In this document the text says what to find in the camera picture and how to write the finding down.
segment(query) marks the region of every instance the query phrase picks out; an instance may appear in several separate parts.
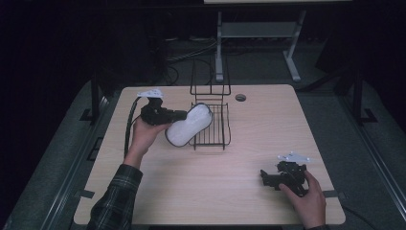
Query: gray carpet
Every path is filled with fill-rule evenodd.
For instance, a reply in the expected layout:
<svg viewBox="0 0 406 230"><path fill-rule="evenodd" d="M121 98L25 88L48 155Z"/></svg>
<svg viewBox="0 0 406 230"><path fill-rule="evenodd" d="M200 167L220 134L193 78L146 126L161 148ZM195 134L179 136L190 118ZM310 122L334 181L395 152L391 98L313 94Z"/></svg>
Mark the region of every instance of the gray carpet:
<svg viewBox="0 0 406 230"><path fill-rule="evenodd" d="M176 57L185 54L202 44L190 42L173 42L171 54ZM287 67L282 59L285 42L275 42L266 47L229 52L227 63L232 84L274 84L287 83L295 88L306 86L324 73L314 67L323 49L323 44L301 43L294 55L301 82L290 79ZM213 56L197 57L214 63ZM170 65L178 71L178 80L173 85L189 85L192 75L192 61L185 60ZM196 61L197 77L204 82L209 79L210 67L203 61ZM157 85L166 85L176 79L176 72L171 69L165 80ZM343 100L332 93L335 80L310 93L298 93L298 97L316 143L319 147L332 183L340 193L342 205L355 211L376 226L377 229L406 229L405 220L395 207L387 188L374 166L368 148L359 135L358 127L353 124L346 112ZM79 199L77 192L84 188L88 174L93 166L87 161L87 154L98 137L103 137L108 122L120 96L120 89L108 98L108 105L96 126L79 121L84 109L90 108L90 85L83 86L77 98L57 131L53 142L44 153L29 185L11 214L9 229L84 229L72 222ZM382 153L386 164L391 169L396 181L403 191L406 189L404 164L406 163L406 136L382 105L372 88L365 84L364 107L370 108L378 123L365 124L373 142ZM60 187L78 159L78 170L73 174L71 186L66 193L59 193ZM54 218L46 218L52 208L56 195L62 195L61 212ZM346 212L347 221L332 229L371 229L365 221L352 213ZM284 229L302 229L302 226L284 226Z"/></svg>

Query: person's arm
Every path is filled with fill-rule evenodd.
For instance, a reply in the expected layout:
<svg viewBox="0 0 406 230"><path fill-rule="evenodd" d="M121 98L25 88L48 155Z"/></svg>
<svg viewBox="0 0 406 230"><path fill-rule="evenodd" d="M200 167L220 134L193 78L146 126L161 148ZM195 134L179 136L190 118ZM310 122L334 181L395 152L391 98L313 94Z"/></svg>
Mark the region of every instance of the person's arm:
<svg viewBox="0 0 406 230"><path fill-rule="evenodd" d="M143 177L141 161L158 133L169 126L150 126L137 118L127 156L104 196L93 206L87 229L130 229L135 195Z"/></svg>
<svg viewBox="0 0 406 230"><path fill-rule="evenodd" d="M293 204L305 229L329 229L326 226L326 198L319 181L308 171L304 171L304 175L308 182L308 193L304 197L298 197L284 184L280 189Z"/></svg>

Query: white slipper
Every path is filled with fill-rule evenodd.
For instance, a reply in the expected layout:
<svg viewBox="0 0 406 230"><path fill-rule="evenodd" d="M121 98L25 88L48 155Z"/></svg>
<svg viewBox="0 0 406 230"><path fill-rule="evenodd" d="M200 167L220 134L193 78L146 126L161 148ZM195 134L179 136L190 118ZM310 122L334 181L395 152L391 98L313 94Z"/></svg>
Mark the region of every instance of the white slipper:
<svg viewBox="0 0 406 230"><path fill-rule="evenodd" d="M204 103L198 103L189 112L184 121L172 124L165 131L168 141L176 147L183 147L199 131L205 129L212 123L213 113Z"/></svg>

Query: wooden table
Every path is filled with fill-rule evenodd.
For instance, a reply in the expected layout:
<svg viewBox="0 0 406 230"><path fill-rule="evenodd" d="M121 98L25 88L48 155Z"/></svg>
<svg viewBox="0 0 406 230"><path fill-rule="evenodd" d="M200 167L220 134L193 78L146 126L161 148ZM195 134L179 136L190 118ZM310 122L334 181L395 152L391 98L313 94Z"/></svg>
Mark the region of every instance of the wooden table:
<svg viewBox="0 0 406 230"><path fill-rule="evenodd" d="M137 92L126 88L103 139L75 223L86 224L123 162L124 131ZM188 86L160 87L163 107L189 110L194 96ZM244 94L238 102L236 94ZM289 85L233 85L224 97L229 107L231 142L222 147L172 146L164 133L144 157L144 173L135 200L133 224L283 225L300 223L282 192L262 185L259 170L277 174L278 155L294 150L310 157L307 168L324 191L334 190L325 164L293 88ZM141 99L140 113L147 99ZM341 224L345 215L337 197L327 198L327 223Z"/></svg>

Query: wire rack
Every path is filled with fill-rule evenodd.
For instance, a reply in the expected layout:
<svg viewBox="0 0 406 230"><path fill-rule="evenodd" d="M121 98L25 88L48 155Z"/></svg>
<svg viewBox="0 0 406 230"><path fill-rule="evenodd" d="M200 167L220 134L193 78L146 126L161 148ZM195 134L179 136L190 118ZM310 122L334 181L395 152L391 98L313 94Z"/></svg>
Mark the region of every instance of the wire rack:
<svg viewBox="0 0 406 230"><path fill-rule="evenodd" d="M223 82L214 83L214 70L210 66L209 81L198 85L196 79L196 62L193 60L191 77L191 94L194 95L196 104L204 103L212 111L212 122L205 129L197 133L189 144L196 150L197 147L221 146L225 150L231 143L231 129L229 123L228 104L224 97L231 95L230 76L227 75Z"/></svg>

